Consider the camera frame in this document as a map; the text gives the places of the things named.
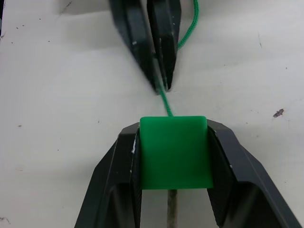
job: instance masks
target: white surface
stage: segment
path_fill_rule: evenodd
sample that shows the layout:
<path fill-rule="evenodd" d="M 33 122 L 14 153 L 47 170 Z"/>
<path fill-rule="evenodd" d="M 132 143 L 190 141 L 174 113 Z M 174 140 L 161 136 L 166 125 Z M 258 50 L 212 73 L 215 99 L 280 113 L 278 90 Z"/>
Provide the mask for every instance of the white surface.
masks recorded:
<path fill-rule="evenodd" d="M 0 217 L 10 224 L 1 228 L 74 227 L 93 169 L 120 130 L 165 114 L 107 4 L 73 0 L 64 10 L 69 1 L 6 2 Z M 184 0 L 181 34 L 191 9 Z M 304 2 L 201 0 L 200 11 L 179 52 L 173 111 L 229 126 L 304 225 Z M 180 191 L 179 201 L 179 228 L 216 227 L 205 191 Z M 166 191 L 144 192 L 142 212 L 142 228 L 165 227 Z"/>

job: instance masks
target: black plastic jaw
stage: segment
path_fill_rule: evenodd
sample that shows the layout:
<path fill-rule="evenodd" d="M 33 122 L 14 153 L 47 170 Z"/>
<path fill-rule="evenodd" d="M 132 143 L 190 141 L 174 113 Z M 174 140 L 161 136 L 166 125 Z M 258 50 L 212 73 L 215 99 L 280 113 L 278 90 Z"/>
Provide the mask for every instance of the black plastic jaw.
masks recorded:
<path fill-rule="evenodd" d="M 214 187 L 208 189 L 221 228 L 300 228 L 267 172 L 226 126 L 208 120 Z M 94 170 L 75 228 L 139 228 L 139 124 L 124 128 Z"/>
<path fill-rule="evenodd" d="M 154 42 L 149 35 L 148 24 L 140 0 L 109 0 L 116 28 L 139 67 L 157 92 L 157 57 L 165 90 L 172 85 L 177 43 L 181 22 L 180 0 L 148 0 L 147 11 Z"/>

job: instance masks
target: green string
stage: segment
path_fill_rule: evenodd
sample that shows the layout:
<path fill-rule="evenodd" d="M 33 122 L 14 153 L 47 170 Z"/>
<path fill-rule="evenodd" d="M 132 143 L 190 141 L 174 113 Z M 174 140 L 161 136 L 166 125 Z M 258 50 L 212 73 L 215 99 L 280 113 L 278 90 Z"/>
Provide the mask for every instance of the green string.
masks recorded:
<path fill-rule="evenodd" d="M 199 14 L 200 14 L 199 10 L 200 10 L 200 8 L 199 8 L 198 0 L 193 0 L 193 4 L 194 4 L 193 21 L 192 21 L 190 27 L 188 28 L 186 34 L 184 35 L 184 37 L 177 44 L 178 50 L 181 49 L 185 45 L 186 41 L 191 36 L 191 34 L 194 31 L 194 29 L 195 29 L 195 27 L 196 27 L 196 25 L 198 23 L 198 20 L 199 20 Z M 167 115 L 168 116 L 173 116 L 172 110 L 170 108 L 170 104 L 169 104 L 167 96 L 166 96 L 166 92 L 165 92 L 163 83 L 161 83 L 162 80 L 160 78 L 158 78 L 158 80 L 159 80 L 159 86 L 158 86 L 159 87 L 159 92 L 160 92 L 162 101 L 163 101 L 163 103 L 165 105 L 165 108 L 166 108 L 166 111 L 167 111 Z"/>

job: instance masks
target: green cord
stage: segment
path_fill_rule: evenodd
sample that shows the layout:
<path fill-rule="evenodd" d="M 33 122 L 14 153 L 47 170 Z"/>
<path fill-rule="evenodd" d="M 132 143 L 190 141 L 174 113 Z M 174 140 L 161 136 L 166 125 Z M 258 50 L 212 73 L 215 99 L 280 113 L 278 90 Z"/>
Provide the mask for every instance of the green cord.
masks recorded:
<path fill-rule="evenodd" d="M 198 23 L 198 20 L 199 20 L 199 14 L 200 14 L 200 8 L 199 8 L 199 3 L 198 3 L 198 0 L 193 0 L 193 3 L 194 3 L 194 16 L 193 16 L 193 21 L 190 25 L 190 27 L 188 28 L 186 34 L 184 35 L 184 37 L 179 41 L 179 43 L 177 44 L 177 48 L 178 50 L 182 48 L 182 46 L 185 45 L 186 41 L 189 39 L 189 37 L 191 36 L 192 32 L 194 31 L 197 23 Z M 167 115 L 168 116 L 173 116 L 173 113 L 172 113 L 172 110 L 170 108 L 170 104 L 168 102 L 168 99 L 167 99 L 167 96 L 166 96 L 166 92 L 164 90 L 164 87 L 163 87 L 163 83 L 161 83 L 161 78 L 158 78 L 159 80 L 159 92 L 160 92 L 160 95 L 161 95 L 161 98 L 162 98 L 162 101 L 165 105 L 165 108 L 166 108 L 166 111 L 167 111 Z"/>
<path fill-rule="evenodd" d="M 185 45 L 186 41 L 189 39 L 189 37 L 191 36 L 192 32 L 194 31 L 198 20 L 199 20 L 199 14 L 200 14 L 200 7 L 199 7 L 199 3 L 198 0 L 193 0 L 194 3 L 194 16 L 193 16 L 193 21 L 190 25 L 190 27 L 188 28 L 186 34 L 184 35 L 184 37 L 179 41 L 177 48 L 178 50 L 181 49 L 182 46 Z"/>

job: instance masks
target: green plastic block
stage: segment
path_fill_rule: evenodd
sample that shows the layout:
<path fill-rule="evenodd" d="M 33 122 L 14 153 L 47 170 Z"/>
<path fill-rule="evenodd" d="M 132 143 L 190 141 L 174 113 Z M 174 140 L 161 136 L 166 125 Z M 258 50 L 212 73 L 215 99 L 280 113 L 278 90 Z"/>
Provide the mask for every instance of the green plastic block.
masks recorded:
<path fill-rule="evenodd" d="M 204 116 L 140 120 L 142 189 L 212 188 Z"/>

